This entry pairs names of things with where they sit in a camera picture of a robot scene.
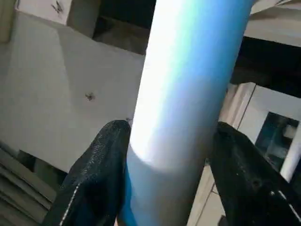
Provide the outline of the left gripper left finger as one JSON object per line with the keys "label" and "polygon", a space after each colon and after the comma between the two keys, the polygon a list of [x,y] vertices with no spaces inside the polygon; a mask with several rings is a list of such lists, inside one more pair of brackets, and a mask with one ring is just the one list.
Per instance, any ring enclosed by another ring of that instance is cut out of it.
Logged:
{"label": "left gripper left finger", "polygon": [[103,126],[65,177],[48,226],[112,226],[120,211],[131,127],[125,120]]}

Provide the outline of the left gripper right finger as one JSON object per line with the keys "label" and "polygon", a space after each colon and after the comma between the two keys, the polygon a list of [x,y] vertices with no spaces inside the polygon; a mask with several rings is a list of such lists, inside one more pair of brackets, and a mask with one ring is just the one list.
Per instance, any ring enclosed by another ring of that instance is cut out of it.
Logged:
{"label": "left gripper right finger", "polygon": [[229,226],[299,226],[301,199],[250,139],[219,122],[210,154]]}

